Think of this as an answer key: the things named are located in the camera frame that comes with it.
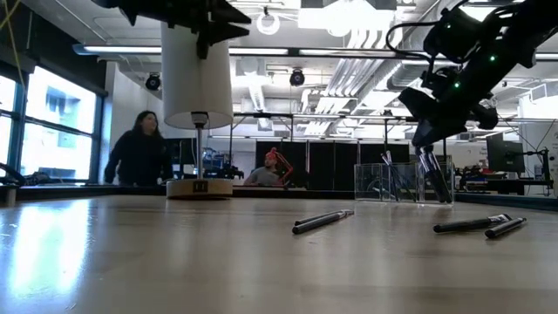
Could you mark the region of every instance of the ceiling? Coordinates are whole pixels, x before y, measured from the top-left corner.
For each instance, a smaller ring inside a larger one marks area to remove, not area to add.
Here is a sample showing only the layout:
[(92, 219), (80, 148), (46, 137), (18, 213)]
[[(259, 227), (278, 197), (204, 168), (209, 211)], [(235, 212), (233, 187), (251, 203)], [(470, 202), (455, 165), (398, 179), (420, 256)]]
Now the ceiling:
[[(360, 1), (360, 0), (341, 0), (341, 1)], [(160, 45), (160, 22), (139, 17), (135, 27), (131, 27), (128, 21), (120, 14), (118, 9), (108, 10), (98, 7), (91, 0), (23, 0), (23, 2), (34, 10), (37, 14), (55, 24), (61, 30), (67, 32), (83, 44), (130, 44), (130, 45)], [(303, 29), (298, 27), (298, 18), (302, 18), (301, 0), (283, 0), (280, 4), (276, 0), (269, 0), (269, 12), (279, 16), (280, 27), (274, 35), (265, 35), (258, 30), (257, 18), (262, 14), (262, 6), (259, 5), (240, 5), (242, 1), (235, 2), (239, 4), (237, 7), (253, 18), (253, 23), (248, 26), (250, 35), (245, 38), (237, 38), (230, 44), (236, 46), (250, 46), (250, 47), (347, 47), (351, 44), (351, 35), (347, 34), (343, 37), (335, 37), (329, 34), (324, 29)], [(436, 0), (414, 0), (416, 6), (404, 7), (402, 3), (408, 1), (398, 0), (398, 10), (395, 13), (395, 18), (398, 22), (417, 21), (431, 6), (436, 3)], [(441, 10), (441, 5), (453, 5), (453, 0), (441, 0), (439, 7), (431, 14), (437, 14)], [(268, 17), (264, 18), (262, 22), (264, 25), (270, 25)], [(421, 44), (422, 38), (418, 38), (418, 43)], [(548, 43), (541, 47), (541, 51), (558, 51), (558, 38), (551, 39)], [(259, 62), (263, 65), (260, 69), (262, 75), (265, 77), (265, 84), (262, 86), (262, 92), (265, 99), (273, 99), (274, 109), (292, 111), (292, 102), (297, 101), (303, 103), (304, 90), (317, 89), (322, 91), (329, 83), (339, 83), (344, 86), (355, 84), (357, 74), (361, 68), (367, 67), (369, 71), (363, 72), (361, 78), (363, 84), (358, 89), (359, 91), (368, 91), (366, 94), (358, 92), (355, 96), (359, 101), (368, 96), (374, 91), (374, 86), (371, 83), (377, 83), (375, 80), (380, 80), (383, 76), (382, 73), (386, 72), (389, 75), (394, 75), (394, 71), (388, 62), (382, 63), (368, 61), (350, 61), (350, 72), (345, 74), (346, 81), (337, 82), (332, 81), (342, 69), (343, 60), (335, 58), (258, 58)], [(160, 71), (160, 57), (146, 57), (146, 56), (128, 56), (126, 58), (118, 58), (120, 70), (129, 78), (135, 80), (138, 84), (143, 85), (149, 72)], [(231, 72), (233, 73), (233, 102), (234, 104), (241, 104), (243, 101), (250, 101), (250, 88), (242, 81), (239, 76), (243, 73), (237, 73), (242, 67), (242, 58), (231, 58)], [(289, 76), (294, 68), (302, 68), (306, 76), (306, 86), (291, 87), (289, 85)], [(398, 72), (407, 71), (408, 67), (401, 66)], [(409, 80), (414, 80), (421, 73), (420, 68), (414, 72), (404, 72)], [(540, 79), (558, 79), (558, 64), (540, 64), (534, 69), (524, 69), (520, 66), (515, 68), (509, 74), (509, 81), (506, 86), (499, 85), (494, 90), (495, 95), (512, 95), (512, 97), (499, 97), (498, 107), (506, 115), (512, 116), (517, 111), (516, 93), (506, 93), (508, 89), (518, 89), (515, 86), (521, 86), (532, 82), (533, 80)], [(286, 100), (284, 103), (279, 102), (279, 99)], [(318, 100), (315, 100), (314, 106), (317, 106)], [(344, 108), (347, 110), (354, 110), (357, 101), (346, 101), (345, 107), (338, 107), (337, 110)], [(368, 110), (366, 104), (363, 105), (364, 112)], [(390, 101), (387, 101), (384, 106), (393, 108)]]

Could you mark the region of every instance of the window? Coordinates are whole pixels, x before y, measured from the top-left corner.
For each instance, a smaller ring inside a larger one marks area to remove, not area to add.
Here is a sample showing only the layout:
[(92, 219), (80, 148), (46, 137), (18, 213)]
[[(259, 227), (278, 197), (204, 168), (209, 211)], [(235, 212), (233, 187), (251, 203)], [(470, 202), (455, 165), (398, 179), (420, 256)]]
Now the window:
[(25, 114), (92, 133), (97, 95), (40, 67), (29, 76)]
[(0, 76), (0, 109), (5, 111), (13, 111), (15, 97), (16, 82), (9, 78)]
[(89, 179), (92, 138), (25, 124), (21, 174), (40, 171), (52, 179)]
[[(8, 152), (10, 151), (10, 133), (11, 119), (0, 116), (0, 162), (8, 162)], [(0, 170), (0, 177), (6, 175), (6, 172)]]

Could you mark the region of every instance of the security camera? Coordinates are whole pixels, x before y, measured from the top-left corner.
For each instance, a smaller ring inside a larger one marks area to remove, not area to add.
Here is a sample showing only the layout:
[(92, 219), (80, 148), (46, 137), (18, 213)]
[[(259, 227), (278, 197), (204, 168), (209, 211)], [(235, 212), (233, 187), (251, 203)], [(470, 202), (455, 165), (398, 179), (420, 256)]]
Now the security camera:
[(160, 90), (160, 74), (151, 73), (146, 81), (146, 88), (150, 91), (157, 92)]
[(300, 86), (304, 84), (304, 74), (303, 70), (295, 69), (293, 73), (290, 75), (290, 84), (294, 87)]

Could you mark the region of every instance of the lamp base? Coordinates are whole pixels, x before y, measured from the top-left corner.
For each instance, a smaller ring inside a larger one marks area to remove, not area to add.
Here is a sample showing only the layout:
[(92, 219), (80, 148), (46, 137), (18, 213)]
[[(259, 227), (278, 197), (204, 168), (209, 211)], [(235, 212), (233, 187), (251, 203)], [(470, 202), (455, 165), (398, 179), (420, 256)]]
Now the lamp base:
[(233, 196), (233, 182), (226, 179), (177, 180), (167, 183), (167, 199), (224, 200)]

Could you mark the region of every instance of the lamp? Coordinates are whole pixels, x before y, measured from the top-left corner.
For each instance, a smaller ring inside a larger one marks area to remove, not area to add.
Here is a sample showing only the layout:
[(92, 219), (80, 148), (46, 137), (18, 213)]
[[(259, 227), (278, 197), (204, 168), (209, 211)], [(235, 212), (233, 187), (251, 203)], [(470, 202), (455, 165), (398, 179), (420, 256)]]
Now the lamp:
[(196, 130), (197, 179), (167, 183), (167, 198), (207, 199), (233, 194), (232, 181), (203, 178), (202, 130), (233, 121), (230, 65), (226, 42), (214, 44), (207, 59), (196, 54), (197, 37), (181, 26), (161, 27), (164, 121)]

